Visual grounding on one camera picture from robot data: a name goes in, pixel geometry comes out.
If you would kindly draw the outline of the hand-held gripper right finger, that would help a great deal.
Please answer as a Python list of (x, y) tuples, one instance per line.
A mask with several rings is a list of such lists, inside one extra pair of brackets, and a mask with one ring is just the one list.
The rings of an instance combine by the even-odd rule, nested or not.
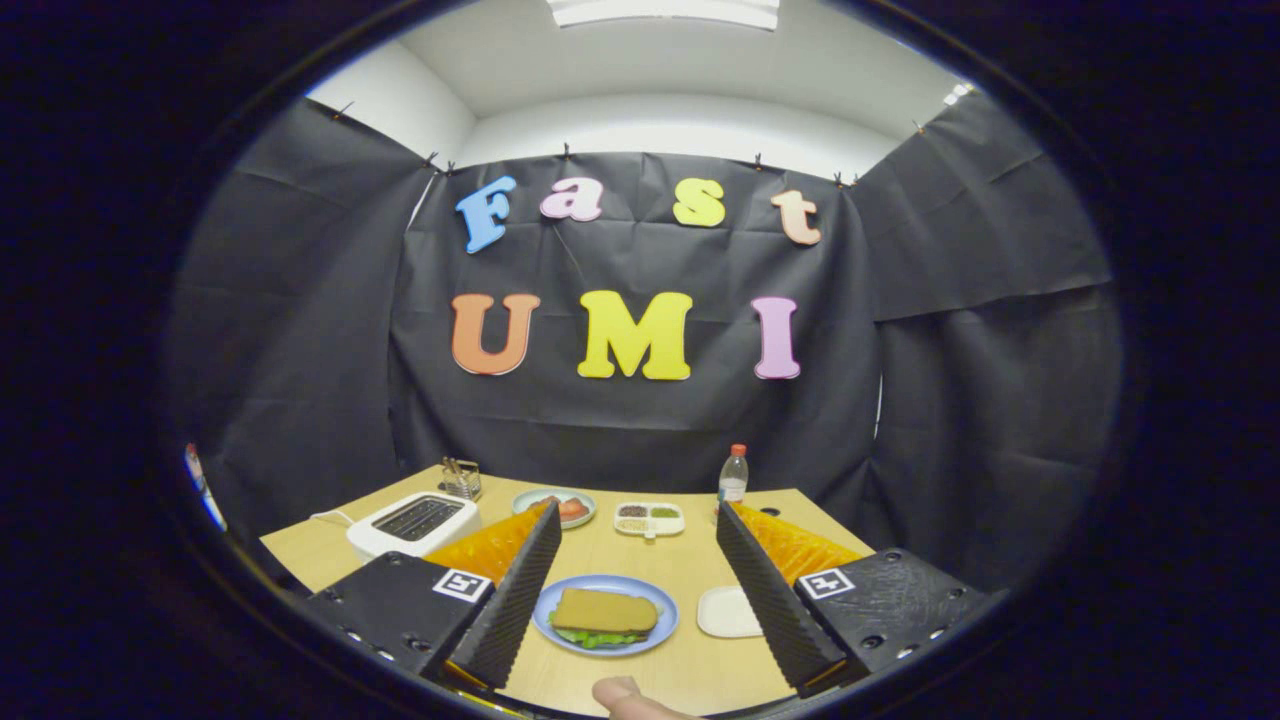
[(860, 555), (740, 503), (719, 505), (716, 541), (801, 697), (914, 657), (991, 602), (906, 550)]

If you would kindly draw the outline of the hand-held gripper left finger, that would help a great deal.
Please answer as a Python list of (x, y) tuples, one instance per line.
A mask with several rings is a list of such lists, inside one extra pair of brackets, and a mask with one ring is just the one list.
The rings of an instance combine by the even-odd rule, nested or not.
[(485, 694), (506, 687), (561, 546), (556, 502), (431, 562), (390, 551), (301, 603), (348, 646), (412, 676)]

